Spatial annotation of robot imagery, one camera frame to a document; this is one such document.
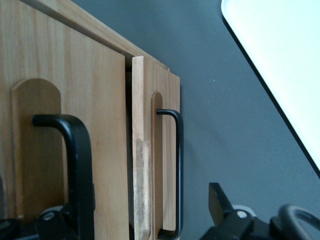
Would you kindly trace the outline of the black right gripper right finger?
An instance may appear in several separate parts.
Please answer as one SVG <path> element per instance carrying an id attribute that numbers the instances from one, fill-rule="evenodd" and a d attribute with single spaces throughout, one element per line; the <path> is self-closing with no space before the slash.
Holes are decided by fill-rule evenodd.
<path id="1" fill-rule="evenodd" d="M 254 228 L 252 214 L 243 209 L 235 209 L 219 183 L 210 183 L 208 189 L 208 208 L 214 226 L 201 239 L 248 239 Z"/>

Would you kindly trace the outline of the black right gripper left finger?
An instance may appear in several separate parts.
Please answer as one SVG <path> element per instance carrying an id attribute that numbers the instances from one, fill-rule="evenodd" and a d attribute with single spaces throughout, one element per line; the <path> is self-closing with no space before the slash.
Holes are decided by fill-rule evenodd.
<path id="1" fill-rule="evenodd" d="M 63 206 L 44 210 L 36 219 L 36 233 L 40 240 L 74 240 L 75 232 L 61 213 Z"/>

